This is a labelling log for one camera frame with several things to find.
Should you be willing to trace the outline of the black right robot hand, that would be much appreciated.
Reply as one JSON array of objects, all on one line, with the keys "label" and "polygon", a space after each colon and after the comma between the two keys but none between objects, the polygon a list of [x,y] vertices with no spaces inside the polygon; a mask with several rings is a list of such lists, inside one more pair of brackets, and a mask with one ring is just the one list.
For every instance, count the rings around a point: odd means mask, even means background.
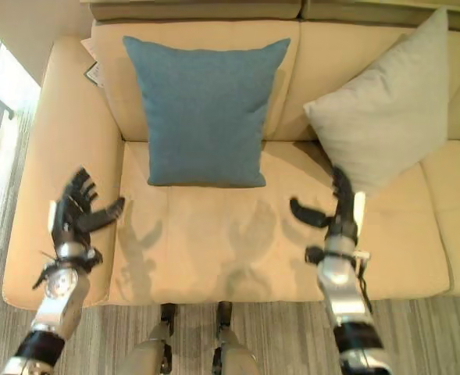
[{"label": "black right robot hand", "polygon": [[337,207],[333,216],[302,205],[295,197],[290,199],[293,216],[302,223],[315,228],[327,228],[327,237],[342,235],[358,243],[360,226],[355,221],[355,192],[347,174],[339,167],[332,169],[333,196]]}]

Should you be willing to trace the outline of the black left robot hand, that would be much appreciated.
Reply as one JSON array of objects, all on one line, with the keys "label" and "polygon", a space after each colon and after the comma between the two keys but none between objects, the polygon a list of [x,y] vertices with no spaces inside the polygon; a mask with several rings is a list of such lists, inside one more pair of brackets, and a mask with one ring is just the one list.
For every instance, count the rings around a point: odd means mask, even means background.
[{"label": "black left robot hand", "polygon": [[98,197],[95,183],[85,168],[81,167],[64,187],[55,204],[55,214],[50,229],[55,249],[65,243],[76,242],[91,246],[91,233],[115,223],[125,206],[119,196],[112,204],[92,211],[92,202]]}]

